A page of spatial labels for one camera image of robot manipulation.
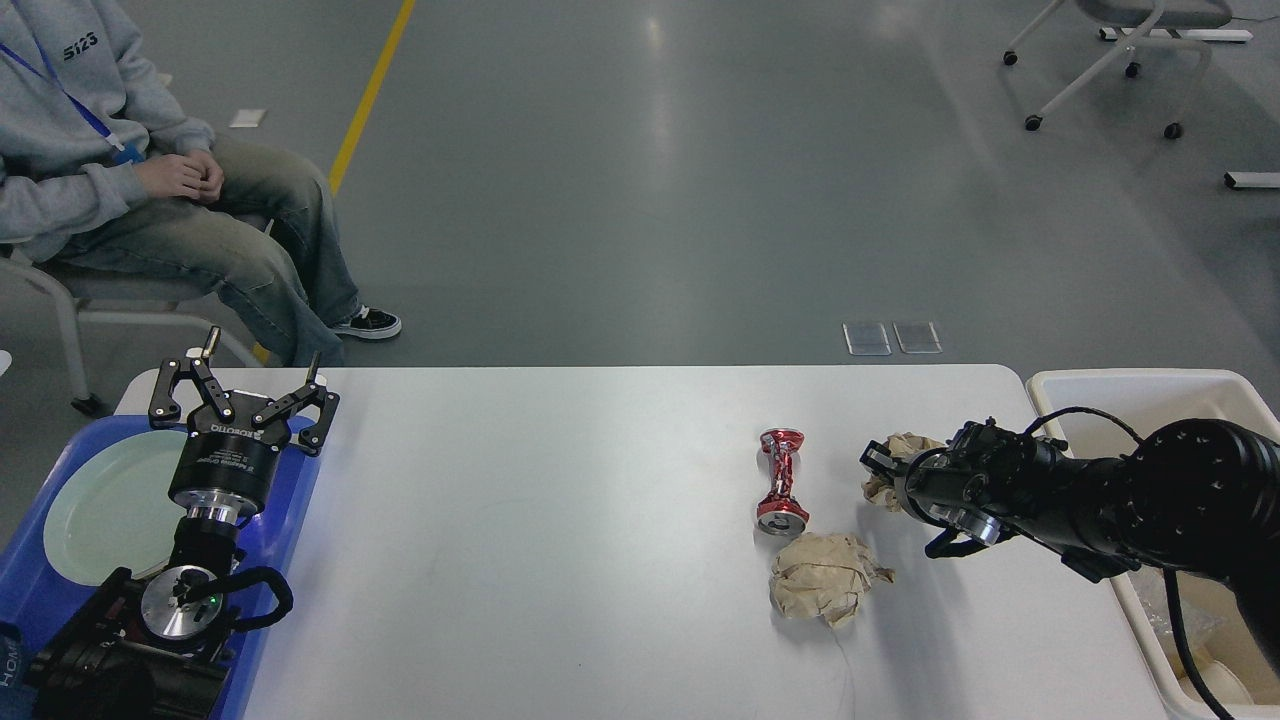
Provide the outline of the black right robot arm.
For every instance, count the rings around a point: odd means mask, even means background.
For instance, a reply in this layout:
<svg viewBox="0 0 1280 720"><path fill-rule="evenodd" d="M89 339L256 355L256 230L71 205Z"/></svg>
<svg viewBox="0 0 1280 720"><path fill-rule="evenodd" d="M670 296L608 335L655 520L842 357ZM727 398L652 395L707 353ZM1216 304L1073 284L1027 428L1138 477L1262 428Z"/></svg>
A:
<svg viewBox="0 0 1280 720"><path fill-rule="evenodd" d="M1178 574L1229 588L1277 665L1277 443L1231 421L1184 419L1138 438L1128 455L1074 459L1066 441L1039 434L1046 423L1012 432L968 421L948 443L905 457L873 441L860 457L865 492L890 489L909 516L940 529L931 559L1021 536L1094 583L1162 570L1181 664L1211 711L1228 717L1194 665Z"/></svg>

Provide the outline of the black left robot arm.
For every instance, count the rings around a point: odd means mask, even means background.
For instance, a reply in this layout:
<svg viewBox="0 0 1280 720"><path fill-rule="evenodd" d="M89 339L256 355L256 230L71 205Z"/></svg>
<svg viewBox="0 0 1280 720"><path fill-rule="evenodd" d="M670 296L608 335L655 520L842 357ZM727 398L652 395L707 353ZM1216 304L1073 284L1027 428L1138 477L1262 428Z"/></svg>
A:
<svg viewBox="0 0 1280 720"><path fill-rule="evenodd" d="M283 620L285 577L248 566L241 530L268 509L288 448L315 457L340 398L314 357L280 398L224 389L211 359L220 329L157 372L154 430L183 428L168 491L183 510L169 559L134 578L113 570L31 661L36 719L207 719L223 693L234 635Z"/></svg>

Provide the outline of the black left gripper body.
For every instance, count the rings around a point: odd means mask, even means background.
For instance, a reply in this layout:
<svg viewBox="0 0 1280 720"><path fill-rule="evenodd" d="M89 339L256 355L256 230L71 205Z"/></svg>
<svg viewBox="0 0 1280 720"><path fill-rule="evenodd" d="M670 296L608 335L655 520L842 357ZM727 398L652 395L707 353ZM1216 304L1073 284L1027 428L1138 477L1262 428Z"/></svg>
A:
<svg viewBox="0 0 1280 720"><path fill-rule="evenodd" d="M288 421L252 429L191 420L187 434L168 491L174 503L192 509L220 493L239 500L242 516L266 510L282 451L293 436Z"/></svg>

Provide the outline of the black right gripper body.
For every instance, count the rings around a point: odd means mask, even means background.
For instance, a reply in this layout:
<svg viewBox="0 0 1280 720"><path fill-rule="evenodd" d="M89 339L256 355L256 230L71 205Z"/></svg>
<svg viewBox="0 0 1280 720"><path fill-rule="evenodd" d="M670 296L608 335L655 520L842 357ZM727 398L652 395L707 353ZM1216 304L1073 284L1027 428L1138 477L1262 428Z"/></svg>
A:
<svg viewBox="0 0 1280 720"><path fill-rule="evenodd" d="M895 479L902 510L941 532L955 528L988 546L1005 541L1004 524L964 497L974 475L946 465L947 459L946 448L933 448L904 461L906 470Z"/></svg>

